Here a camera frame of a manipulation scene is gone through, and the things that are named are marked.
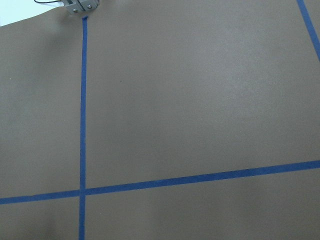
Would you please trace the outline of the aluminium frame post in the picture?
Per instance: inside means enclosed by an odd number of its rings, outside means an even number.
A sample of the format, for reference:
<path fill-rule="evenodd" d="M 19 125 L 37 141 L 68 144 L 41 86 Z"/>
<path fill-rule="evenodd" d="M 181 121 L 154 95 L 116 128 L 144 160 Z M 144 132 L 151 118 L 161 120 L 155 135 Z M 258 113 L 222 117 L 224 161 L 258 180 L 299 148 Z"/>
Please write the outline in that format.
<path fill-rule="evenodd" d="M 64 7 L 71 14 L 95 10 L 100 0 L 62 0 Z"/>

